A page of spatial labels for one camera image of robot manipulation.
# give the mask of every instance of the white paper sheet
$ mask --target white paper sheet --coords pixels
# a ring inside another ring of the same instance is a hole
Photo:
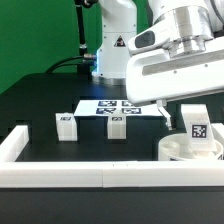
[[[116,109],[127,116],[162,116],[156,104],[135,107],[127,100],[80,100],[74,116],[108,116]]]

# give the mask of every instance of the green backdrop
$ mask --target green backdrop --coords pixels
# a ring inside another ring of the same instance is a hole
[[[134,2],[140,32],[148,27],[147,1]],[[78,55],[73,0],[1,0],[0,8],[0,93],[24,75],[42,73],[59,60]],[[84,21],[88,51],[94,53],[102,35],[99,5],[84,9]]]

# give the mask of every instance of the black table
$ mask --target black table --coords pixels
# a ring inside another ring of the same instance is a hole
[[[125,87],[92,83],[76,74],[31,74],[0,96],[0,140],[19,124],[30,142],[20,161],[152,161],[159,140],[184,132],[182,103],[206,103],[222,122],[223,94],[168,104],[177,130],[163,117],[128,117],[127,139],[107,139],[106,117],[77,117],[78,142],[59,142],[55,113],[73,113],[79,100],[126,99]],[[0,189],[1,223],[221,223],[223,187]]]

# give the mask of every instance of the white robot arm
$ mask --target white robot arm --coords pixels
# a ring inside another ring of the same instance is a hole
[[[129,41],[127,96],[135,105],[224,90],[224,37],[210,0],[149,0],[154,26]],[[215,5],[224,14],[224,1]]]
[[[102,45],[97,51],[92,78],[111,85],[125,84],[130,59],[128,41],[137,34],[137,8],[132,0],[99,0]]]

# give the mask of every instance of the cable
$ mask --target cable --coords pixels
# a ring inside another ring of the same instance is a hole
[[[76,57],[70,57],[70,58],[66,58],[63,59],[55,64],[53,64],[50,68],[48,68],[45,73],[52,73],[52,71],[54,71],[58,66],[62,65],[63,63],[69,62],[69,61],[73,61],[73,60],[77,60],[77,59],[83,59],[83,56],[76,56]]]
[[[87,45],[85,39],[85,29],[83,21],[83,12],[82,12],[82,0],[74,0],[76,5],[76,14],[78,20],[78,30],[79,30],[79,54],[84,55],[87,53]]]
[[[83,7],[87,9],[91,8],[95,3],[98,3],[98,0],[82,0]]]
[[[219,18],[219,20],[221,21],[222,24],[224,24],[224,19],[222,18],[221,14],[219,13],[217,6],[215,4],[215,0],[210,0],[210,3],[212,5],[212,8],[216,14],[216,16]]]
[[[66,67],[66,66],[77,66],[77,65],[80,65],[80,64],[82,64],[82,63],[76,63],[76,64],[62,64],[62,65],[58,65],[58,66],[54,67],[54,69],[52,69],[48,74],[53,73],[53,71],[55,71],[56,69],[61,68],[61,67]]]

